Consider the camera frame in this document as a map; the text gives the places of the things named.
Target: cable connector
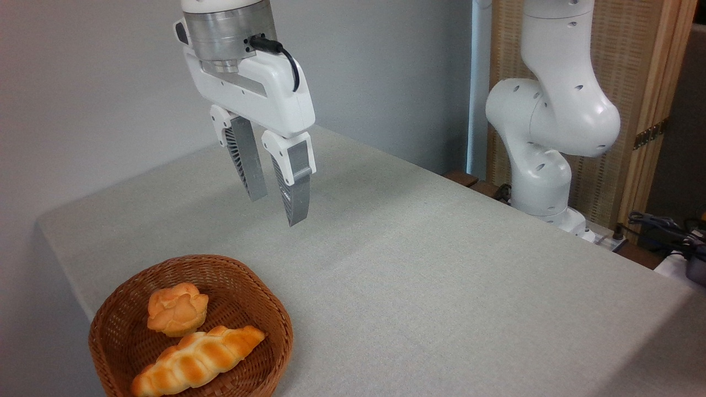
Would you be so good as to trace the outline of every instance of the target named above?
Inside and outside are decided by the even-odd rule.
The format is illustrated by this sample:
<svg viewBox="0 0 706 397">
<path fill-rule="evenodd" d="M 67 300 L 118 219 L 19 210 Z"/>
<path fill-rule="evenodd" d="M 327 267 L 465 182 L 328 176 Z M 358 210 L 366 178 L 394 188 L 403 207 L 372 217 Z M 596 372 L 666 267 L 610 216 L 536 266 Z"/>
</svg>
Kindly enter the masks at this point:
<svg viewBox="0 0 706 397">
<path fill-rule="evenodd" d="M 257 51 L 269 52 L 270 54 L 284 54 L 289 60 L 289 64 L 292 65 L 292 73 L 294 74 L 294 89 L 292 92 L 296 92 L 299 89 L 299 68 L 297 68 L 297 63 L 294 62 L 292 55 L 285 49 L 285 46 L 277 40 L 270 40 L 264 35 L 254 35 L 250 36 L 248 39 L 250 47 L 253 47 Z"/>
<path fill-rule="evenodd" d="M 625 235 L 623 234 L 623 228 L 624 228 L 624 227 L 625 227 L 625 226 L 623 226 L 622 223 L 618 223 L 618 224 L 615 226 L 615 229 L 613 229 L 613 239 L 614 239 L 614 240 L 622 240 L 622 239 L 625 238 Z"/>
</svg>

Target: basket rim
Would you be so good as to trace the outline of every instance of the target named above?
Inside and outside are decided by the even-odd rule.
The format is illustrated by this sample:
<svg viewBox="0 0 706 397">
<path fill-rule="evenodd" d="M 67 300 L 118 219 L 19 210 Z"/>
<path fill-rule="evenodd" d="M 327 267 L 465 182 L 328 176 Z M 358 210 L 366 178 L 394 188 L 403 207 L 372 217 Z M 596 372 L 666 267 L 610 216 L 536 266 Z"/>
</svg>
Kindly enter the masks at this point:
<svg viewBox="0 0 706 397">
<path fill-rule="evenodd" d="M 88 334 L 88 345 L 90 353 L 92 356 L 93 364 L 97 372 L 99 372 L 99 378 L 101 378 L 101 383 L 103 389 L 108 393 L 108 391 L 113 391 L 116 396 L 123 396 L 124 394 L 115 387 L 116 379 L 113 375 L 113 371 L 107 366 L 105 361 L 105 351 L 103 345 L 101 344 L 100 331 L 103 326 L 103 318 L 106 313 L 110 312 L 112 307 L 115 305 L 115 300 L 118 299 L 119 294 L 117 294 L 120 289 L 124 289 L 127 285 L 134 283 L 136 278 L 139 278 L 144 272 L 147 271 L 158 271 L 159 268 L 166 268 L 172 265 L 174 262 L 189 261 L 194 259 L 206 259 L 210 261 L 218 261 L 220 264 L 225 264 L 228 266 L 233 266 L 239 268 L 247 276 L 247 281 L 256 286 L 261 292 L 263 297 L 272 302 L 277 312 L 280 314 L 280 323 L 283 325 L 285 332 L 285 344 L 282 349 L 281 354 L 277 357 L 273 369 L 264 378 L 260 385 L 252 390 L 252 396 L 258 396 L 264 391 L 264 389 L 272 388 L 274 384 L 275 388 L 279 383 L 280 378 L 287 370 L 287 366 L 292 357 L 292 348 L 294 347 L 294 330 L 292 327 L 292 320 L 289 317 L 289 313 L 285 309 L 282 302 L 273 294 L 273 292 L 268 288 L 268 286 L 245 264 L 237 259 L 230 258 L 228 256 L 217 255 L 217 254 L 191 254 L 184 256 L 176 256 L 174 258 L 167 259 L 155 265 L 152 265 L 135 275 L 131 276 L 128 280 L 121 283 L 115 290 L 106 298 L 106 300 L 101 304 L 100 308 L 96 311 L 93 320 L 91 321 L 90 331 Z"/>
</svg>

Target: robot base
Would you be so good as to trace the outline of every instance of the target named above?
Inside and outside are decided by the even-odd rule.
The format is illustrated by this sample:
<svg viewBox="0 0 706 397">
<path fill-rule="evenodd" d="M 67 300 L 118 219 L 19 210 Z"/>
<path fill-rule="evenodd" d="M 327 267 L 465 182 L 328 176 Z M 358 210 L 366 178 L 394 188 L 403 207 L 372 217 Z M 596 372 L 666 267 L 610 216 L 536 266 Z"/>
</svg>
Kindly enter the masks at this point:
<svg viewBox="0 0 706 397">
<path fill-rule="evenodd" d="M 567 207 L 564 211 L 550 216 L 537 216 L 537 219 L 581 237 L 588 242 L 595 242 L 596 234 L 586 226 L 586 218 L 580 212 Z"/>
</svg>

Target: black cable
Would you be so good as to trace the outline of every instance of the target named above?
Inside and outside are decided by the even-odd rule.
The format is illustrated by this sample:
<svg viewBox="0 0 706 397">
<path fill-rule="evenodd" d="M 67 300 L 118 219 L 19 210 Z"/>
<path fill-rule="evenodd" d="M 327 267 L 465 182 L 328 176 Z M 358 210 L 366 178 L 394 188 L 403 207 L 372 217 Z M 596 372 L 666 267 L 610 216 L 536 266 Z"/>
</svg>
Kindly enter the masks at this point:
<svg viewBox="0 0 706 397">
<path fill-rule="evenodd" d="M 704 242 L 704 239 L 695 235 L 691 231 L 683 230 L 672 218 L 654 216 L 649 213 L 633 211 L 628 215 L 628 222 L 631 225 L 646 225 L 676 237 L 678 239 L 697 239 Z"/>
<path fill-rule="evenodd" d="M 649 237 L 643 235 L 643 234 L 640 233 L 640 232 L 636 232 L 636 231 L 630 229 L 629 227 L 626 227 L 626 226 L 623 225 L 622 223 L 619 223 L 618 226 L 621 227 L 622 230 L 627 230 L 627 231 L 629 231 L 630 233 L 633 233 L 634 235 L 637 235 L 638 237 L 640 237 L 640 238 L 642 238 L 642 239 L 645 239 L 645 240 L 647 240 L 648 242 L 651 242 L 651 243 L 653 243 L 653 244 L 661 245 L 661 246 L 663 246 L 663 247 L 667 247 L 667 248 L 671 249 L 672 251 L 679 251 L 679 252 L 681 252 L 681 253 L 683 253 L 683 254 L 687 254 L 687 255 L 690 255 L 690 256 L 696 256 L 696 258 L 698 258 L 699 260 L 701 260 L 701 261 L 706 261 L 706 256 L 703 256 L 697 249 L 691 249 L 691 248 L 690 248 L 690 245 L 675 245 L 675 244 L 669 244 L 669 243 L 666 243 L 666 242 L 660 242 L 660 241 L 657 241 L 657 240 L 655 240 L 655 239 L 651 239 L 651 238 L 649 238 Z"/>
<path fill-rule="evenodd" d="M 292 65 L 292 73 L 294 73 L 294 91 L 299 89 L 299 68 L 297 68 L 297 63 L 294 62 L 294 58 L 284 47 L 280 46 L 280 51 L 287 57 L 289 64 Z"/>
<path fill-rule="evenodd" d="M 255 35 L 247 39 L 246 44 L 249 44 L 258 51 L 269 52 L 270 54 L 284 54 L 287 60 L 289 60 L 289 64 L 292 65 L 292 74 L 294 74 L 294 89 L 292 92 L 295 93 L 299 89 L 299 68 L 294 61 L 294 57 L 285 49 L 285 46 L 283 46 L 281 42 L 270 40 L 264 37 L 264 35 Z"/>
<path fill-rule="evenodd" d="M 694 230 L 706 230 L 706 220 L 699 218 L 686 218 L 684 220 L 684 230 L 688 230 L 693 236 L 706 243 L 706 237 L 698 236 L 694 233 Z"/>
</svg>

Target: bread roll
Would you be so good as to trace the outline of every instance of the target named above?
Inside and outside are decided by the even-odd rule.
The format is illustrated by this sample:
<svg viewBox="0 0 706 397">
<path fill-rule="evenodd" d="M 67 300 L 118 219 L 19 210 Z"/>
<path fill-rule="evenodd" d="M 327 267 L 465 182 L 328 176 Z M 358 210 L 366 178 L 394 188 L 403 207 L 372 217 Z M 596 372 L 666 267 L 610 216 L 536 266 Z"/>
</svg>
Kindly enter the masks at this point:
<svg viewBox="0 0 706 397">
<path fill-rule="evenodd" d="M 203 386 L 219 373 L 233 369 L 263 339 L 264 332 L 253 326 L 217 326 L 209 333 L 184 336 L 135 377 L 130 391 L 135 397 L 159 397 Z"/>
<path fill-rule="evenodd" d="M 147 305 L 147 328 L 167 336 L 185 336 L 196 331 L 206 319 L 208 296 L 191 283 L 158 290 Z"/>
</svg>

